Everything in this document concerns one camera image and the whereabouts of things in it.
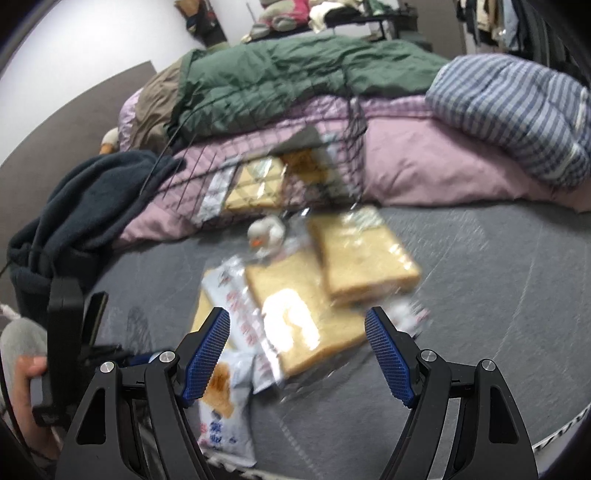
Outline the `person's left hand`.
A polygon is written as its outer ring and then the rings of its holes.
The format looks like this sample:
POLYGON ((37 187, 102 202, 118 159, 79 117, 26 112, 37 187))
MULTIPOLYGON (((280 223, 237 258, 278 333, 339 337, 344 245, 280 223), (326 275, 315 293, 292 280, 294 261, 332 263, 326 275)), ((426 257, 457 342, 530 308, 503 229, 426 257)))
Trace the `person's left hand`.
POLYGON ((36 423, 31 404, 31 381, 40 377, 46 368, 44 356, 20 356, 14 369, 11 402, 27 446, 49 460, 56 460, 60 454, 59 443, 50 428, 36 423))

